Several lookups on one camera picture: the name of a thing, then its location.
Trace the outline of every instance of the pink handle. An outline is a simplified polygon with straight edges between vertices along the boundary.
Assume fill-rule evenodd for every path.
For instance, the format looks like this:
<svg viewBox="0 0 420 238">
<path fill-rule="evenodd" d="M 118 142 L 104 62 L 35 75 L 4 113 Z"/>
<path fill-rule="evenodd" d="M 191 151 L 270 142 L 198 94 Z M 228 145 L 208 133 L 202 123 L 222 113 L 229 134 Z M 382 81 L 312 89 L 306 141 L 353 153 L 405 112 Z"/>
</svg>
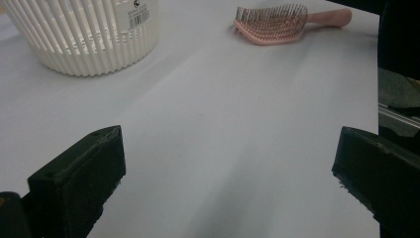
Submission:
<svg viewBox="0 0 420 238">
<path fill-rule="evenodd" d="M 333 27 L 344 27 L 352 21 L 350 9 L 340 9 L 328 12 L 308 14 L 307 23 L 317 23 Z"/>
</svg>

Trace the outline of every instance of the ribbed basket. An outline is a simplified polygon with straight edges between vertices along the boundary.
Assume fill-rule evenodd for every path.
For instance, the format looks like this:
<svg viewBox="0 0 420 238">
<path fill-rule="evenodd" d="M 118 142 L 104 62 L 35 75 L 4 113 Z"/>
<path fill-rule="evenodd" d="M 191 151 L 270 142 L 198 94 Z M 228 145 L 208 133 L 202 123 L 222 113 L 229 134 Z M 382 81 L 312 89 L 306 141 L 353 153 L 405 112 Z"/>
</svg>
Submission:
<svg viewBox="0 0 420 238">
<path fill-rule="evenodd" d="M 121 4 L 139 7 L 139 2 L 146 8 L 142 16 L 121 16 Z M 41 62 L 69 75 L 119 70 L 142 59 L 158 41 L 158 0 L 0 0 L 0 4 Z M 130 20 L 130 30 L 122 29 L 118 21 L 123 20 Z"/>
</svg>

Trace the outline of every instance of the white table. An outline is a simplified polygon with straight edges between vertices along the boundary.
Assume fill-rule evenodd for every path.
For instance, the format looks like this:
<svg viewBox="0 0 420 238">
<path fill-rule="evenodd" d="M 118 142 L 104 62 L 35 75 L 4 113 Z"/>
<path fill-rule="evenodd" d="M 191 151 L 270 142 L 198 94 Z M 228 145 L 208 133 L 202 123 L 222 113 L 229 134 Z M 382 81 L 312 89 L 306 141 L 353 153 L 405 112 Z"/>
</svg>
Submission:
<svg viewBox="0 0 420 238">
<path fill-rule="evenodd" d="M 331 173 L 342 126 L 377 131 L 378 17 L 283 46 L 235 32 L 238 6 L 279 3 L 160 0 L 157 47 L 93 78 L 43 67 L 0 15 L 0 190 L 119 124 L 128 173 L 89 237 L 378 237 Z"/>
</svg>

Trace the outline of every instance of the label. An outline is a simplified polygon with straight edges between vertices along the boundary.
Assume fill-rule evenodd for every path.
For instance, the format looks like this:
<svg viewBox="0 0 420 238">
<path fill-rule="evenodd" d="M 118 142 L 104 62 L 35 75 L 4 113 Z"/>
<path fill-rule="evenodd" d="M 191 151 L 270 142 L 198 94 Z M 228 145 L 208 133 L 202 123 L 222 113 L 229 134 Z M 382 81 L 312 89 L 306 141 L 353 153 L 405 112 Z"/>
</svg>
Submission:
<svg viewBox="0 0 420 238">
<path fill-rule="evenodd" d="M 142 26 L 151 18 L 146 0 L 128 0 L 117 4 L 117 24 L 121 33 Z"/>
</svg>

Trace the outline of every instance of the hairbrush bristle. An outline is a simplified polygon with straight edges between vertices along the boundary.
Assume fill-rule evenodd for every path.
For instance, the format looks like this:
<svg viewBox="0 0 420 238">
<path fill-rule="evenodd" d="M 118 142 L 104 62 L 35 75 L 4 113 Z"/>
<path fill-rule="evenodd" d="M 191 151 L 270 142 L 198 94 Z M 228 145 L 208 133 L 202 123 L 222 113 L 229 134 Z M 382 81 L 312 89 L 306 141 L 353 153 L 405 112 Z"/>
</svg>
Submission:
<svg viewBox="0 0 420 238">
<path fill-rule="evenodd" d="M 273 45 L 296 41 L 302 33 L 306 19 L 307 9 L 300 4 L 263 9 L 239 7 L 235 25 L 254 43 Z"/>
</svg>

